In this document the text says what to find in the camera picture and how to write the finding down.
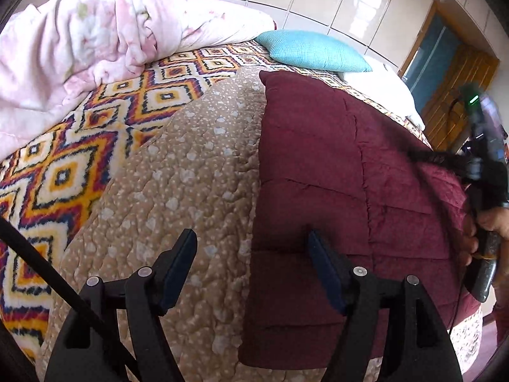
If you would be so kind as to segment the person right hand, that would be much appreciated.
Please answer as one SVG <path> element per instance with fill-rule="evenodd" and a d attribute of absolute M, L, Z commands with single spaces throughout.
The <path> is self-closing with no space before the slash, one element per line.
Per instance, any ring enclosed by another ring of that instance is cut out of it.
<path fill-rule="evenodd" d="M 500 307 L 508 306 L 508 209 L 497 207 L 481 212 L 476 221 L 471 216 L 466 216 L 463 222 L 463 238 L 460 243 L 460 260 L 463 265 L 469 265 L 472 255 L 478 249 L 478 241 L 475 238 L 476 227 L 479 226 L 487 231 L 496 232 L 502 238 L 499 250 L 499 265 L 493 280 L 496 302 Z"/>

